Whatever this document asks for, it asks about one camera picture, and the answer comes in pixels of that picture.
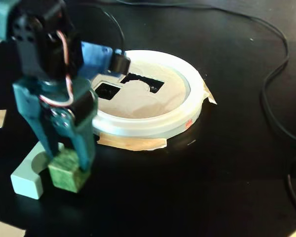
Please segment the teal gripper with servo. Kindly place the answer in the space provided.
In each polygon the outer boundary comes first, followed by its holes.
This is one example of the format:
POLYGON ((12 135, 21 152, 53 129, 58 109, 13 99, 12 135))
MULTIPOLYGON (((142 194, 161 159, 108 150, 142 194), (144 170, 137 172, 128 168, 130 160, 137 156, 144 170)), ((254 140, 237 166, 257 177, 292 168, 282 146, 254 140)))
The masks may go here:
POLYGON ((95 157, 92 119, 98 98, 89 80, 76 77, 55 87, 24 77, 13 84, 18 112, 30 125, 49 159, 59 152, 56 132, 71 139, 79 167, 87 171, 95 157))

